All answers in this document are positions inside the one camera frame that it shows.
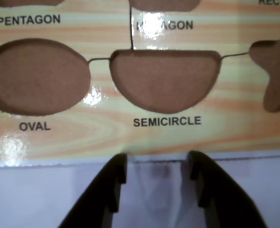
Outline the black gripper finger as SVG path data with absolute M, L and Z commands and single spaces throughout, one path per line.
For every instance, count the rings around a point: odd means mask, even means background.
M 91 181 L 61 228 L 110 228 L 113 214 L 119 211 L 121 185 L 126 183 L 127 154 L 113 156 Z
M 253 200 L 213 159 L 190 151 L 188 167 L 208 228 L 266 227 Z

